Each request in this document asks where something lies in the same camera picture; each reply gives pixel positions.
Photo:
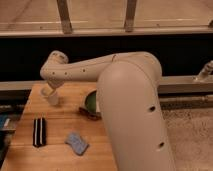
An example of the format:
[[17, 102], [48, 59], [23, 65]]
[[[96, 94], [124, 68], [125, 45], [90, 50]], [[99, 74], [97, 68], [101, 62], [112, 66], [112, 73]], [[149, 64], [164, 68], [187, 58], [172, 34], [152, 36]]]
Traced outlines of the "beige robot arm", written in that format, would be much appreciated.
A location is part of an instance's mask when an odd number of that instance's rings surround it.
[[52, 52], [40, 75], [55, 90], [95, 81], [96, 98], [118, 171], [176, 171], [158, 98], [162, 68], [148, 52], [115, 53], [70, 63]]

